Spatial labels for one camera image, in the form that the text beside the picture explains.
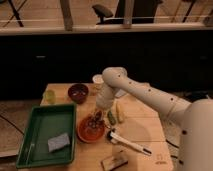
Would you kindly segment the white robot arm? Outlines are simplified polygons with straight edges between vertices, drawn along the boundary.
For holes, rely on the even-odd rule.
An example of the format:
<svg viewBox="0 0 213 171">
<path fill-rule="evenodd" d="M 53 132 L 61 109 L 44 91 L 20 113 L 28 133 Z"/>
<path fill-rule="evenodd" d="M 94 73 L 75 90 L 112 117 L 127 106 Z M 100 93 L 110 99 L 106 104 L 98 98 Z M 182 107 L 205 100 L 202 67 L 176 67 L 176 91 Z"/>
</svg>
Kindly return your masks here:
<svg viewBox="0 0 213 171">
<path fill-rule="evenodd" d="M 123 67 L 107 67 L 96 106 L 110 109 L 123 90 L 166 116 L 181 128 L 177 171 L 213 171 L 213 99 L 189 102 L 176 95 L 132 80 Z"/>
</svg>

